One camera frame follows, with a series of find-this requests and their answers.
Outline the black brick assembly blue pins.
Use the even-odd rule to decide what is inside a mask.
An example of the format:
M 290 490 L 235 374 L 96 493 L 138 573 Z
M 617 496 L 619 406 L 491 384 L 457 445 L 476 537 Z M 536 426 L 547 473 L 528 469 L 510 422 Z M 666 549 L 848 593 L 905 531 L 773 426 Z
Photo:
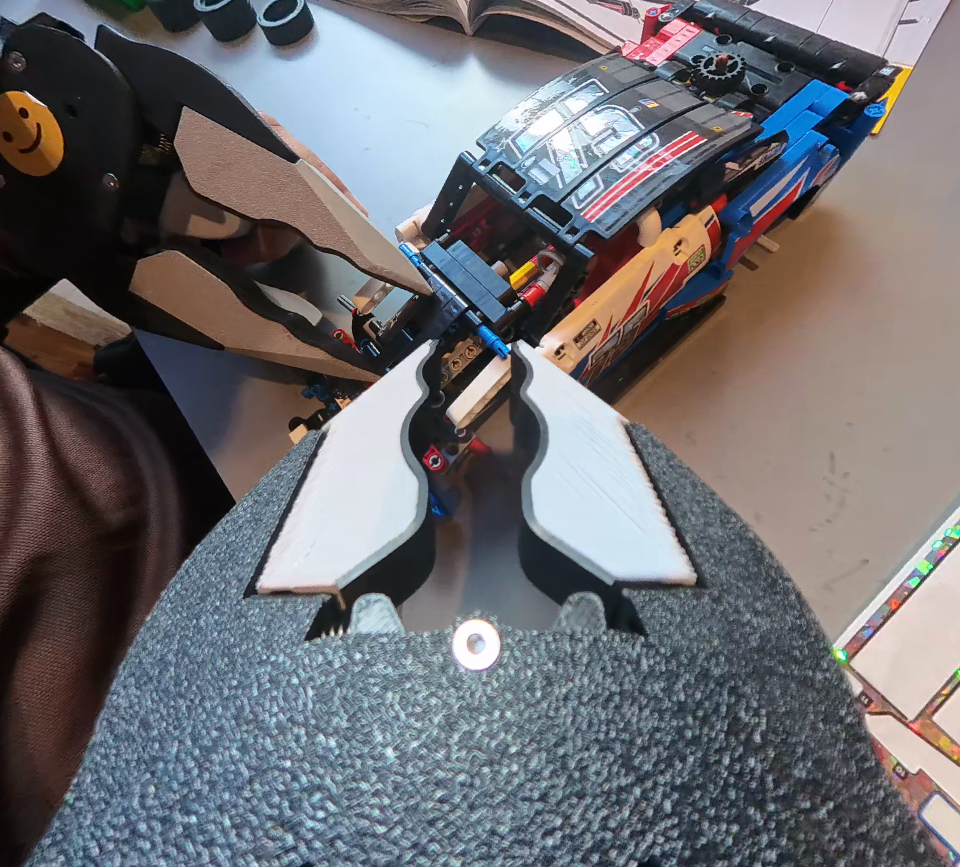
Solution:
M 495 333 L 503 333 L 511 324 L 531 314 L 532 308 L 508 281 L 463 241 L 457 241 L 449 248 L 434 241 L 420 251 L 419 256 Z

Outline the person's brown sweater torso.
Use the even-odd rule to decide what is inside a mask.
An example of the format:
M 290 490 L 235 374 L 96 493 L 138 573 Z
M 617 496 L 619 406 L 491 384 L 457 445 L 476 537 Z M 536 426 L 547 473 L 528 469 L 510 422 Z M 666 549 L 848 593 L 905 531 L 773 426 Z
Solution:
M 114 676 L 234 498 L 172 397 L 2 347 L 1 849 L 63 800 Z

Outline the light grey desk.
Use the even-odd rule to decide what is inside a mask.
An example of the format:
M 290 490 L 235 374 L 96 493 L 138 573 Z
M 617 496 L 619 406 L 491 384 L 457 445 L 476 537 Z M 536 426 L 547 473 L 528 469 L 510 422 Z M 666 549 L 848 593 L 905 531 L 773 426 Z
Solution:
M 148 10 L 1 0 L 106 23 L 222 77 L 314 150 L 391 237 L 463 150 L 584 57 L 312 0 L 276 49 L 169 34 Z M 958 502 L 958 0 L 882 132 L 737 266 L 721 308 L 616 403 L 757 533 L 835 641 Z M 573 59 L 558 57 L 571 53 Z

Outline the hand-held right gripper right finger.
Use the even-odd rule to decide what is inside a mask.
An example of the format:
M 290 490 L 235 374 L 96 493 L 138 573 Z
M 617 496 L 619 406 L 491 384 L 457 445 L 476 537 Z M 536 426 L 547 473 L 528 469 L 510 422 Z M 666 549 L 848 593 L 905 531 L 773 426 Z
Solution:
M 511 349 L 522 572 L 564 605 L 590 593 L 625 613 L 633 589 L 690 588 L 698 573 L 628 421 L 525 342 Z

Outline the toy car chassis parts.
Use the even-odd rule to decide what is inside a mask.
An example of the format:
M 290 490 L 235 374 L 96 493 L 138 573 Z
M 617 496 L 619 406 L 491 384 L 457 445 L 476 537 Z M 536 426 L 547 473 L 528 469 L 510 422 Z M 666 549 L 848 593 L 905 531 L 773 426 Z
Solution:
M 417 265 L 425 269 L 426 278 L 433 286 L 433 299 L 412 297 L 387 325 L 380 324 L 372 313 L 354 311 L 353 340 L 342 330 L 337 330 L 336 335 L 341 336 L 348 345 L 358 345 L 369 354 L 377 353 L 376 359 L 387 360 L 388 367 L 398 365 L 423 340 L 426 333 L 438 339 L 438 382 L 431 389 L 429 397 L 427 423 L 431 434 L 424 448 L 424 464 L 431 472 L 443 473 L 457 458 L 462 457 L 463 450 L 480 450 L 483 447 L 480 441 L 475 440 L 474 432 L 467 423 L 470 418 L 481 416 L 493 403 L 494 397 L 509 379 L 510 366 L 508 360 L 500 359 L 477 336 L 476 327 L 485 323 L 468 309 L 467 303 L 450 285 L 431 271 L 419 254 L 417 256 Z M 509 271 L 508 265 L 502 261 L 487 264 L 508 282 L 533 312 L 553 284 L 563 260 L 553 247 L 547 246 L 536 249 L 534 255 L 514 271 Z M 510 347 L 518 339 L 520 325 L 526 319 L 516 321 L 502 333 L 496 334 Z M 481 374 L 486 373 L 487 368 L 495 362 L 497 369 L 490 372 L 494 377 L 493 386 L 477 386 L 481 392 L 480 399 L 475 402 L 478 414 L 462 414 L 462 425 L 459 425 L 448 413 L 451 405 L 471 385 L 479 384 Z

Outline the black toy tyre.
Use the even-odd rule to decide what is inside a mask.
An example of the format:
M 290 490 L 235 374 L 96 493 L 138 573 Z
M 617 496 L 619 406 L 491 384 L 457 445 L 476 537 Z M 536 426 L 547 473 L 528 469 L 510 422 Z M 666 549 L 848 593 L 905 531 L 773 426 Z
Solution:
M 193 0 L 200 21 L 220 43 L 240 40 L 258 25 L 250 0 Z
M 300 43 L 315 27 L 306 0 L 270 0 L 258 11 L 256 22 L 267 42 L 276 48 Z
M 184 33 L 197 25 L 200 14 L 195 0 L 144 0 L 165 31 L 172 34 Z

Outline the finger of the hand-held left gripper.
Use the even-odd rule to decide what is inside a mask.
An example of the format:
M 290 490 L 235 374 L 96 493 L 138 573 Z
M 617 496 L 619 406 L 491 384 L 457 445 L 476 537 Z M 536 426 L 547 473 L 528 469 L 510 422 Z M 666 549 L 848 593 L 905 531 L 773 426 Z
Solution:
M 140 259 L 129 291 L 234 354 L 353 381 L 380 378 L 364 354 L 274 303 L 208 249 L 164 249 Z
M 305 159 L 285 160 L 188 106 L 181 111 L 174 147 L 199 196 L 248 221 L 287 226 L 369 277 L 431 295 L 395 243 Z

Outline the holographic sticker sheet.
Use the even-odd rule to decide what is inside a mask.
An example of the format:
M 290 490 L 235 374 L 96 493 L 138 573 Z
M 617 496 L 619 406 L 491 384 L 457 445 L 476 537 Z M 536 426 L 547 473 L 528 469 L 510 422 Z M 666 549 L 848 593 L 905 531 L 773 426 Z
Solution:
M 946 865 L 959 864 L 959 509 L 833 645 L 881 767 Z

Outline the red toy race car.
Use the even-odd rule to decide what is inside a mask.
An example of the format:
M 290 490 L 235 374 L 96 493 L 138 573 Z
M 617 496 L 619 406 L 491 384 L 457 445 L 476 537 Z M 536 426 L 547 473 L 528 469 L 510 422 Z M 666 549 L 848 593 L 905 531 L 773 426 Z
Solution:
M 730 0 L 658 24 L 549 81 L 456 160 L 397 229 L 412 265 L 458 240 L 515 271 L 563 258 L 525 341 L 605 388 L 724 300 L 736 265 L 796 218 L 884 116 L 904 69 Z

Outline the person's left hand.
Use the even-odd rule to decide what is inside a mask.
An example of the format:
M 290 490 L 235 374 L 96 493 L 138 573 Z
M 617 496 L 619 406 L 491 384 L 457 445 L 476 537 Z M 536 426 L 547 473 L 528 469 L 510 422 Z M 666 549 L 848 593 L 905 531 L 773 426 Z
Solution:
M 358 201 L 356 196 L 354 196 L 352 191 L 343 182 L 342 178 L 339 177 L 317 153 L 297 140 L 275 117 L 264 110 L 260 110 L 259 114 L 270 129 L 286 143 L 294 153 L 297 153 L 302 159 L 306 160 L 309 165 L 312 165 L 324 177 L 327 177 L 354 207 L 365 215 L 369 213 L 366 207 Z M 225 261 L 241 267 L 248 267 L 258 263 L 280 261 L 304 243 L 304 238 L 289 226 L 256 222 L 253 223 L 250 230 L 244 235 L 223 240 L 220 255 Z

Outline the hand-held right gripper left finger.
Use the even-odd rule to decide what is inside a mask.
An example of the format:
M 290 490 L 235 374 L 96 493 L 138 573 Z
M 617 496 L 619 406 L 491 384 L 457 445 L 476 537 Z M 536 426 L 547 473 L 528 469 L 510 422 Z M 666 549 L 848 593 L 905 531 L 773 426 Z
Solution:
M 430 394 L 425 367 L 436 346 L 414 349 L 320 431 L 258 595 L 327 595 L 351 608 L 366 594 L 402 604 L 426 583 L 436 548 L 411 425 Z

